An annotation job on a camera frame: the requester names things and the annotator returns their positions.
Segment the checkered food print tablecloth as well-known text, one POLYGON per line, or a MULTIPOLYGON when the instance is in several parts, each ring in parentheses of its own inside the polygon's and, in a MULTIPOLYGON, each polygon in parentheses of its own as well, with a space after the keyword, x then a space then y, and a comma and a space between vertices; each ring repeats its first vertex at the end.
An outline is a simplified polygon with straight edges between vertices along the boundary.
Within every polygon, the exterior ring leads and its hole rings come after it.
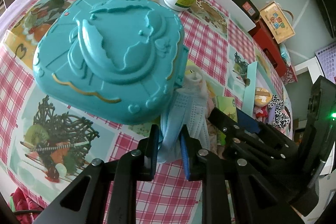
MULTIPOLYGON (((26 157, 23 136, 33 124, 38 104, 45 97, 34 83, 31 69, 36 43, 24 25, 32 13, 50 0, 15 0, 1 16, 1 175, 2 194, 12 184, 40 206, 48 205, 69 183, 47 179, 41 163, 26 157)), ((216 95, 234 97, 243 104, 235 56, 247 63, 261 61, 277 92, 285 88, 266 55, 249 33, 214 0, 199 0, 199 11, 185 11, 189 63, 200 67, 216 95)), ((201 184, 184 178, 181 161, 157 165, 152 182, 140 182, 137 190, 137 223, 193 223, 201 196, 201 184)))

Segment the teal plastic toy case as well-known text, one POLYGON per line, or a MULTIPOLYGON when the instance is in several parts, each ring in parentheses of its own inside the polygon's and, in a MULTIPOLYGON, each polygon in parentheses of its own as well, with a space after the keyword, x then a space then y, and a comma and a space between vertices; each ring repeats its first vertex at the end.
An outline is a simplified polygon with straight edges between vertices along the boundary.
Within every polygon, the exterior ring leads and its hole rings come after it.
POLYGON ((47 95, 119 124, 161 115, 183 84, 188 48, 179 16, 150 0, 76 0, 34 53, 47 95))

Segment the teal cardboard box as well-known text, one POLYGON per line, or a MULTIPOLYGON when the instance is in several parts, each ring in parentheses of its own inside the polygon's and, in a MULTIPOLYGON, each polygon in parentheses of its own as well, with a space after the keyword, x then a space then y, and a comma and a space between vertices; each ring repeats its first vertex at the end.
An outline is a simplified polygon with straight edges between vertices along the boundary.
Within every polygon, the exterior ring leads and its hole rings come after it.
POLYGON ((277 95, 281 100, 284 101, 285 111, 290 117, 290 124, 288 124, 283 130, 279 130, 291 139, 293 137, 293 116, 288 93, 285 88, 282 89, 282 93, 276 91, 265 69, 258 61, 251 63, 247 67, 247 85, 245 87, 243 105, 241 107, 241 110, 251 116, 253 119, 255 119, 253 116, 253 108, 255 106, 256 88, 265 88, 269 90, 272 95, 277 95))

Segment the green tissue packet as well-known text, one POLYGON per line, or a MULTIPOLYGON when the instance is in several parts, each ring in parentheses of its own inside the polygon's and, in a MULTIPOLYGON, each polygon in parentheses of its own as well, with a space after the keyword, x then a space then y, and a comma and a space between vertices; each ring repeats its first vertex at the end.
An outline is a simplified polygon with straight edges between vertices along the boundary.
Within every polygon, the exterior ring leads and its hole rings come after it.
MULTIPOLYGON (((233 119, 235 122, 238 121, 238 115, 236 110, 236 103, 234 97, 224 97, 224 96, 216 96, 216 107, 233 119)), ((218 131, 217 132, 217 145, 224 146, 225 142, 224 133, 218 131)))

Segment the purple perforated basket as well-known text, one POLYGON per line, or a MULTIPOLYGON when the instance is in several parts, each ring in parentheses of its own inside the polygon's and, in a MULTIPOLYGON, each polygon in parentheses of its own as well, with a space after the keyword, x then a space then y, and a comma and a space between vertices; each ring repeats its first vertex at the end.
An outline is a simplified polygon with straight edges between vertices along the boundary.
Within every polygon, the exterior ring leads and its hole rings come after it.
POLYGON ((324 76, 335 84, 336 81, 336 42, 315 52, 324 76))

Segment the purple baby wipes packet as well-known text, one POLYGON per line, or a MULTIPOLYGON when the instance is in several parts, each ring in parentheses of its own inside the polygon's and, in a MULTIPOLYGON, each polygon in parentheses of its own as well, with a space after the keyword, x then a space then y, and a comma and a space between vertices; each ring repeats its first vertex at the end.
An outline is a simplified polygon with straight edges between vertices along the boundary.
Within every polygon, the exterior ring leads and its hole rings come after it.
POLYGON ((276 116, 276 107, 277 105, 273 105, 272 107, 270 107, 268 110, 268 118, 267 118, 267 123, 268 124, 273 124, 273 121, 275 119, 275 116, 276 116))

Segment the blue face mask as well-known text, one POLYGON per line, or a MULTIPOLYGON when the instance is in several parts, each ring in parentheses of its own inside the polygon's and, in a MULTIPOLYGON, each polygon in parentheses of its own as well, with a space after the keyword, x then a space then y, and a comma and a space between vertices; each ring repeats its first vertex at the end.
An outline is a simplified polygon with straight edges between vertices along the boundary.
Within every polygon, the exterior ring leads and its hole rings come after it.
POLYGON ((184 125, 190 137, 198 139, 205 149, 210 149, 210 137, 206 124, 207 98, 201 93, 177 89, 167 109, 161 114, 158 162, 179 160, 181 148, 179 135, 184 125))

